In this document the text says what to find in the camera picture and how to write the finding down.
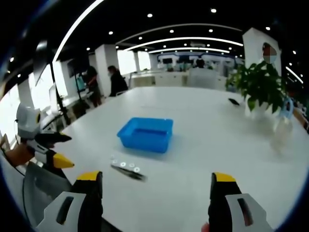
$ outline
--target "curved light strip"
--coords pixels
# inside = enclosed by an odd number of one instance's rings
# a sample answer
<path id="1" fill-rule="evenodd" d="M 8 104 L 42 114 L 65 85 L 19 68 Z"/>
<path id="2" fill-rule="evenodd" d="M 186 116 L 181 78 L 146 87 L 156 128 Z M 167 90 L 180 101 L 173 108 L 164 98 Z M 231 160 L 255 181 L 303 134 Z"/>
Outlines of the curved light strip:
<path id="1" fill-rule="evenodd" d="M 137 33 L 135 35 L 131 35 L 121 41 L 118 41 L 116 44 L 122 43 L 126 40 L 132 39 L 136 36 L 139 35 L 143 35 L 152 31 L 156 31 L 156 30 L 162 30 L 162 29 L 166 29 L 166 28 L 174 28 L 174 27 L 184 27 L 184 26 L 211 26 L 211 27 L 220 27 L 220 28 L 227 28 L 227 29 L 231 29 L 231 30 L 238 30 L 238 31 L 242 31 L 238 28 L 232 28 L 232 27 L 228 27 L 228 26 L 224 26 L 224 25 L 219 25 L 219 24 L 211 24 L 211 23 L 183 23 L 183 24 L 175 24 L 175 25 L 169 25 L 169 26 L 164 26 L 164 27 L 159 27 L 159 28 L 154 28 L 154 29 L 150 29 L 150 30 L 146 30 L 140 33 Z"/>
<path id="2" fill-rule="evenodd" d="M 167 52 L 167 51 L 175 51 L 175 50 L 203 50 L 203 51 L 215 51 L 215 52 L 225 52 L 230 53 L 229 51 L 216 49 L 216 48 L 204 48 L 204 47 L 175 47 L 175 48 L 165 48 L 160 50 L 151 51 L 148 53 L 157 53 L 157 52 Z"/>
<path id="3" fill-rule="evenodd" d="M 293 72 L 289 67 L 285 67 L 285 68 L 287 69 L 287 71 L 289 71 L 291 74 L 293 74 L 294 77 L 296 77 L 300 81 L 300 83 L 302 83 L 302 84 L 304 83 L 303 80 L 300 79 L 299 76 L 297 76 L 296 73 Z"/>
<path id="4" fill-rule="evenodd" d="M 147 43 L 142 43 L 142 44 L 139 44 L 139 45 L 136 45 L 136 46 L 133 46 L 133 47 L 129 47 L 129 48 L 125 49 L 125 51 L 129 51 L 129 50 L 132 50 L 134 48 L 143 47 L 143 46 L 150 45 L 150 44 L 162 43 L 162 42 L 167 42 L 167 41 L 175 41 L 175 40 L 213 40 L 213 41 L 219 41 L 219 42 L 224 42 L 224 43 L 229 43 L 229 44 L 231 43 L 231 44 L 238 45 L 238 46 L 243 46 L 242 43 L 237 43 L 237 42 L 230 41 L 230 40 L 210 38 L 210 37 L 176 37 L 176 38 L 155 40 L 155 41 L 151 41 L 151 42 L 147 42 Z"/>
<path id="5" fill-rule="evenodd" d="M 73 23 L 71 28 L 68 30 L 67 34 L 61 41 L 61 44 L 59 48 L 56 51 L 56 54 L 54 56 L 53 62 L 56 62 L 61 50 L 63 49 L 64 45 L 68 41 L 69 37 L 72 35 L 73 31 L 77 28 L 77 26 L 82 22 L 82 20 L 90 13 L 92 12 L 100 3 L 102 3 L 104 0 L 96 0 L 94 3 L 92 3 L 79 17 L 78 19 Z"/>

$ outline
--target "office desk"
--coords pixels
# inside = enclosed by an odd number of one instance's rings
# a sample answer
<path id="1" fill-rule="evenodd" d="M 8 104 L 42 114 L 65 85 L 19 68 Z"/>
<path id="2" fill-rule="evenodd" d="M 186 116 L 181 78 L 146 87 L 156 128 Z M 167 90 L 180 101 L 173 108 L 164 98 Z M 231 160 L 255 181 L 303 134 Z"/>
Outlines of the office desk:
<path id="1" fill-rule="evenodd" d="M 70 182 L 83 172 L 103 172 L 103 217 L 124 232 L 195 232 L 208 221 L 211 173 L 233 175 L 277 228 L 293 208 L 308 171 L 308 135 L 293 117 L 293 136 L 281 156 L 271 148 L 270 125 L 245 118 L 236 93 L 183 87 L 132 89 L 63 130 L 71 141 L 55 151 L 75 163 Z M 125 149 L 118 131 L 132 117 L 171 118 L 165 154 Z M 111 156 L 134 163 L 148 177 L 132 180 L 110 167 Z"/>

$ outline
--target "washer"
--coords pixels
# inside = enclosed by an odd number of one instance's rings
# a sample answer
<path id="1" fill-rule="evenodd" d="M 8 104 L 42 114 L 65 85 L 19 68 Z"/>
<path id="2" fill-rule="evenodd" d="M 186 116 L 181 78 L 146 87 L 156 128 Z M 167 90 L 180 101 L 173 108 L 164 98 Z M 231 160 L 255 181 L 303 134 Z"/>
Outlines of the washer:
<path id="1" fill-rule="evenodd" d="M 139 173 L 140 172 L 140 168 L 139 167 L 134 168 L 134 172 L 135 173 Z"/>

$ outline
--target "robotic arm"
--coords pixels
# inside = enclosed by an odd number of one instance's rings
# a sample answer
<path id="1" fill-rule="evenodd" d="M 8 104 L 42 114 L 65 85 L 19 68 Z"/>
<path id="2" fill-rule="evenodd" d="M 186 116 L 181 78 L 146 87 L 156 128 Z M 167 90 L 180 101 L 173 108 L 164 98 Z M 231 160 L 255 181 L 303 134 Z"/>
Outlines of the robotic arm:
<path id="1" fill-rule="evenodd" d="M 16 121 L 21 142 L 27 144 L 38 161 L 54 168 L 74 166 L 63 155 L 48 148 L 49 144 L 66 142 L 71 140 L 71 137 L 50 130 L 41 131 L 41 112 L 39 109 L 34 110 L 21 103 L 17 109 Z"/>

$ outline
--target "computer monitor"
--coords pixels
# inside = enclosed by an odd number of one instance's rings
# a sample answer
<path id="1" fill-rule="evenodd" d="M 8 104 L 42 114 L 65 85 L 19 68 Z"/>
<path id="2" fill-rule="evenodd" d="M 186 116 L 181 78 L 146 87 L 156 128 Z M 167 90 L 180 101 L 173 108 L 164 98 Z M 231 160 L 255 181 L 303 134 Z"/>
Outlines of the computer monitor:
<path id="1" fill-rule="evenodd" d="M 189 62 L 190 62 L 189 56 L 180 56 L 179 57 L 179 63 L 189 63 Z"/>
<path id="2" fill-rule="evenodd" d="M 172 58 L 162 59 L 162 61 L 163 61 L 164 64 L 172 64 L 173 63 Z"/>
<path id="3" fill-rule="evenodd" d="M 87 71 L 89 66 L 89 57 L 85 54 L 82 54 L 79 57 L 71 60 L 68 63 L 70 77 L 73 77 L 74 74 L 78 76 L 77 74 Z"/>

